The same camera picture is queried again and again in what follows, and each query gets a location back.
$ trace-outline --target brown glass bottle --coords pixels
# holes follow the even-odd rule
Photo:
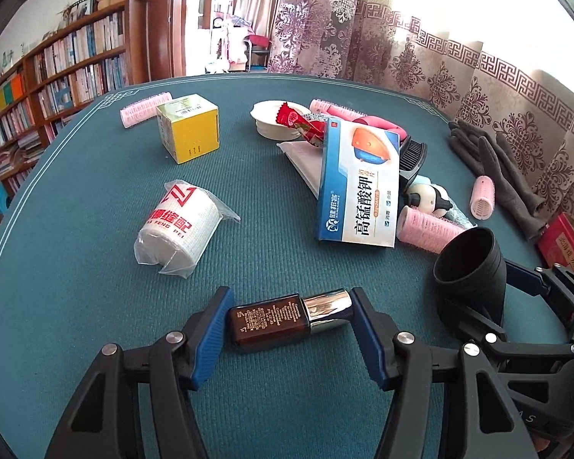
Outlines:
[[[351,298],[341,289],[304,300],[288,295],[234,307],[228,312],[228,323],[237,351],[257,352],[300,342],[350,317]]]

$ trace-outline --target green tablecloth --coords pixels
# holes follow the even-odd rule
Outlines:
[[[219,106],[219,150],[176,165],[157,121],[125,130],[119,110],[169,91],[199,93]],[[148,345],[178,329],[219,285],[237,302],[361,286],[400,328],[455,346],[435,313],[435,256],[317,242],[316,200],[275,142],[259,136],[249,111],[266,99],[308,105],[322,98],[391,119],[429,144],[422,173],[468,208],[473,175],[447,148],[448,128],[427,103],[350,82],[265,74],[154,82],[99,99],[47,149],[0,225],[0,432],[20,459],[43,457],[53,429],[99,348]],[[187,280],[138,265],[136,233],[181,178],[207,188],[241,217],[220,225]],[[516,226],[487,221],[506,257],[539,265]],[[554,343],[561,326],[543,301],[509,288],[513,340]],[[147,457],[157,457],[148,390],[142,391]],[[193,394],[209,456],[372,458],[390,394],[369,380],[349,328],[251,355],[225,351],[213,378]],[[426,458],[435,457],[442,388],[435,385]]]

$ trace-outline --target white border line on tablecloth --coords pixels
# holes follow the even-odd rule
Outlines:
[[[433,114],[437,117],[442,118],[441,114],[436,109],[434,109],[434,107],[429,102],[417,99],[415,97],[408,97],[408,96],[405,96],[404,94],[396,93],[395,91],[381,90],[379,88],[373,88],[373,87],[366,86],[363,84],[349,83],[349,82],[337,82],[334,79],[313,78],[313,77],[309,77],[309,76],[289,76],[289,75],[269,76],[267,73],[247,73],[246,75],[245,74],[230,74],[230,75],[193,76],[191,78],[180,78],[180,79],[174,79],[172,81],[164,81],[164,82],[161,82],[159,84],[148,83],[148,84],[141,85],[141,86],[137,85],[137,86],[130,87],[130,89],[127,89],[127,90],[118,91],[117,93],[109,93],[108,95],[102,97],[102,99],[100,99],[98,101],[98,103],[93,105],[92,109],[87,114],[85,114],[85,116],[78,123],[76,123],[75,127],[72,128],[72,130],[62,140],[59,141],[57,146],[55,146],[55,149],[53,150],[52,154],[47,159],[45,159],[45,160],[41,159],[41,164],[40,164],[41,167],[35,168],[35,170],[33,172],[33,177],[29,181],[28,185],[26,186],[26,188],[23,191],[20,198],[18,198],[16,200],[15,208],[13,208],[11,210],[11,215],[8,219],[8,222],[6,223],[6,227],[4,228],[4,231],[3,231],[2,235],[0,236],[0,257],[2,256],[4,246],[6,245],[6,242],[7,242],[8,238],[11,234],[11,231],[13,230],[13,227],[14,227],[15,223],[17,222],[17,218],[19,217],[21,210],[23,209],[23,206],[28,201],[28,198],[29,198],[30,194],[32,193],[32,190],[37,185],[38,181],[40,181],[41,176],[43,176],[43,174],[46,172],[46,170],[49,168],[49,166],[55,160],[55,158],[60,153],[60,151],[62,151],[62,149],[72,139],[72,137],[77,133],[77,131],[98,110],[106,108],[106,107],[110,107],[116,101],[121,101],[124,98],[127,98],[129,96],[132,96],[132,95],[138,93],[139,91],[144,91],[144,90],[148,90],[148,89],[152,89],[152,88],[163,89],[166,86],[170,86],[173,84],[184,84],[187,82],[195,82],[195,81],[213,81],[213,80],[219,80],[219,79],[223,79],[223,80],[229,80],[229,79],[261,79],[261,78],[267,79],[269,77],[275,78],[275,79],[277,79],[277,81],[321,82],[323,84],[330,84],[330,85],[335,85],[335,86],[336,85],[337,86],[345,86],[345,87],[356,88],[356,89],[364,90],[364,91],[372,91],[374,93],[387,94],[389,96],[396,96],[398,98],[402,98],[402,99],[406,100],[408,103],[411,103],[413,105],[416,105],[416,106],[422,108],[423,110],[429,112],[430,114]]]

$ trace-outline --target white ceramic bowl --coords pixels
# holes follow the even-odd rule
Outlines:
[[[267,100],[253,105],[251,117],[255,119],[257,132],[261,136],[276,141],[288,141],[300,136],[296,129],[277,124],[277,113],[283,103],[285,100]],[[291,101],[288,101],[287,105],[302,115],[310,114],[310,110],[303,105]]]

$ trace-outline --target red box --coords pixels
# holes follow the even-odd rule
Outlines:
[[[549,267],[557,262],[574,272],[574,220],[565,212],[559,214],[542,233],[537,247]]]

